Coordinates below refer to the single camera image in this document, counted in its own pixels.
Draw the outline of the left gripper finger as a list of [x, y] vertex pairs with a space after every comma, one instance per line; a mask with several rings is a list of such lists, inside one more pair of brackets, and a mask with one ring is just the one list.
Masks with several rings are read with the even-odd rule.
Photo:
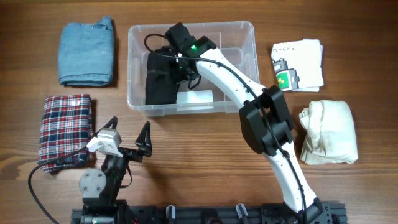
[[139, 133], [135, 145], [139, 149], [152, 149], [152, 141], [150, 138], [150, 122], [146, 121], [141, 132]]
[[110, 134], [117, 132], [118, 118], [113, 116], [99, 131], [100, 134]]

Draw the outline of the black cloth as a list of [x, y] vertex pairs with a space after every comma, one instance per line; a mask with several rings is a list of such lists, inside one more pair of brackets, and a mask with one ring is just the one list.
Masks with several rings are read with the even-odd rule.
[[148, 55], [146, 77], [146, 105], [175, 104], [179, 84], [175, 59], [158, 54], [174, 56], [170, 47], [163, 46]]

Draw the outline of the clear plastic storage bin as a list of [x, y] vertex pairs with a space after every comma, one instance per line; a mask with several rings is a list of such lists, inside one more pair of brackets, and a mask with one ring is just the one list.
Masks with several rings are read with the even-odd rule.
[[[236, 105], [213, 83], [201, 79], [192, 90], [187, 83], [178, 89], [177, 102], [166, 105], [146, 104], [147, 58], [149, 50], [167, 45], [162, 38], [170, 24], [134, 25], [128, 32], [127, 105], [132, 110], [150, 116], [198, 113], [236, 113]], [[259, 83], [254, 27], [248, 21], [186, 23], [196, 38], [208, 37], [226, 59], [240, 72]]]

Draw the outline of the white printed t-shirt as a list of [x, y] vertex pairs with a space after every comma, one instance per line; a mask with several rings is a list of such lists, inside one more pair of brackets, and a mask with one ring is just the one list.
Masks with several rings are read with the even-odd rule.
[[282, 91], [318, 92], [324, 85], [323, 46], [318, 39], [274, 44], [271, 59]]

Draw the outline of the cream cloth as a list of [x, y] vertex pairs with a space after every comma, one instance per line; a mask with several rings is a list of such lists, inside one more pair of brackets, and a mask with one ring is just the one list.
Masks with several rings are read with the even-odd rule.
[[306, 130], [300, 159], [308, 165], [352, 164], [358, 160], [353, 115], [344, 101], [310, 102], [299, 114]]

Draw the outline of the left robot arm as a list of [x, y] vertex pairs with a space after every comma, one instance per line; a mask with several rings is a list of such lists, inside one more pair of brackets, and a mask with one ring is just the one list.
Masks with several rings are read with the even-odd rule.
[[93, 135], [87, 148], [89, 152], [100, 152], [106, 157], [100, 169], [89, 169], [80, 178], [83, 208], [72, 211], [72, 223], [139, 223], [126, 200], [118, 200], [126, 174], [132, 175], [129, 163], [142, 162], [152, 156], [150, 122], [141, 129], [135, 145], [137, 149], [121, 147], [121, 136], [116, 129], [118, 118], [113, 117]]

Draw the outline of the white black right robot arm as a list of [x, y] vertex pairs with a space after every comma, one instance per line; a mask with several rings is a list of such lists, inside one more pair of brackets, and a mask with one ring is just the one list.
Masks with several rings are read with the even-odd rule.
[[312, 223], [322, 213], [295, 153], [293, 122], [283, 92], [266, 88], [240, 72], [208, 37], [196, 39], [181, 23], [165, 33], [181, 68], [217, 86], [238, 108], [245, 142], [271, 165], [293, 223]]

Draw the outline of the folded red plaid cloth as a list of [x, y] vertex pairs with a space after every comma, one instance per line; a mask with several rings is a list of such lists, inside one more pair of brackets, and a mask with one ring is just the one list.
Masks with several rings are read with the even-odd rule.
[[82, 167], [91, 158], [80, 151], [93, 135], [89, 94], [50, 96], [44, 101], [37, 163], [44, 172]]

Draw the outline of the folded blue denim cloth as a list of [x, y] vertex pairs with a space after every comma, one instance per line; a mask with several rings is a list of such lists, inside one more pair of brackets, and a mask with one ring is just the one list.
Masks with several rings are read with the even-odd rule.
[[71, 22], [60, 36], [58, 80], [63, 86], [106, 86], [113, 80], [113, 20]]

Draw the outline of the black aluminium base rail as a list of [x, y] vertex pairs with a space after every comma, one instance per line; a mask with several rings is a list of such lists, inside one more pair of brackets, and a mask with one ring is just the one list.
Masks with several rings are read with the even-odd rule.
[[[124, 223], [298, 223], [282, 204], [263, 204], [244, 207], [130, 207], [133, 221]], [[311, 223], [347, 224], [345, 204], [322, 202], [323, 212]], [[72, 210], [70, 223], [117, 223], [111, 214], [85, 215], [82, 210]]]

